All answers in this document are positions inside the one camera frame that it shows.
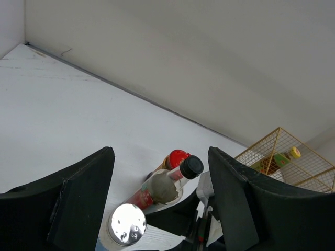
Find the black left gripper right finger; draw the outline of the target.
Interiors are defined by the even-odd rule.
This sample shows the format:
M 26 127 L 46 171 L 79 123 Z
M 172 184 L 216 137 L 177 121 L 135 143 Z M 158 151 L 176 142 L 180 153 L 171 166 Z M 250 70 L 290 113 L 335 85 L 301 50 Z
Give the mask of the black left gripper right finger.
M 334 194 L 288 185 L 208 150 L 227 250 L 334 250 Z

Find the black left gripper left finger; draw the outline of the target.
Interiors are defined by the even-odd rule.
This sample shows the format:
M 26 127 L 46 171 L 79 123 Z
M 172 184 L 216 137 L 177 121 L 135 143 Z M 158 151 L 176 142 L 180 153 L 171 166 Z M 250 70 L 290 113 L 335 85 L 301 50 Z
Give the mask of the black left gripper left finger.
M 104 147 L 1 194 L 1 250 L 94 250 L 114 163 Z

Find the yellow cap sauce bottle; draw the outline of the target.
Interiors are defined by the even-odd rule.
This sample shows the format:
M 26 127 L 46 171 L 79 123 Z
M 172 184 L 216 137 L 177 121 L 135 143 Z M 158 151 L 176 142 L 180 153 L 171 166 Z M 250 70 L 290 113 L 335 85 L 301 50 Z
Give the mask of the yellow cap sauce bottle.
M 251 165 L 251 168 L 267 175 L 277 172 L 279 169 L 289 164 L 290 161 L 300 158 L 300 150 L 293 146 L 288 151 L 282 153 L 274 153 L 259 160 Z

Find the silver lid white granule jar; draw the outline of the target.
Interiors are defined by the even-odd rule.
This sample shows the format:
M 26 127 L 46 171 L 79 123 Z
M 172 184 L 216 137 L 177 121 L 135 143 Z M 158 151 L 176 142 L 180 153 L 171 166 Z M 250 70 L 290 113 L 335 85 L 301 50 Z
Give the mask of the silver lid white granule jar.
M 142 210 L 134 204 L 121 204 L 103 221 L 99 241 L 106 250 L 122 250 L 138 243 L 146 229 Z

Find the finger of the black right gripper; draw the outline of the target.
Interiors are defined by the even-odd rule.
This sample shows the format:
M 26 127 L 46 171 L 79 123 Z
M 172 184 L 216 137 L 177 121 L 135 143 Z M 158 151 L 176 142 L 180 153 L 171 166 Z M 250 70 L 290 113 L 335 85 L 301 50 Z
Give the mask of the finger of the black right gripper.
M 200 199 L 194 190 L 185 200 L 146 215 L 147 224 L 174 235 L 190 235 L 198 216 Z

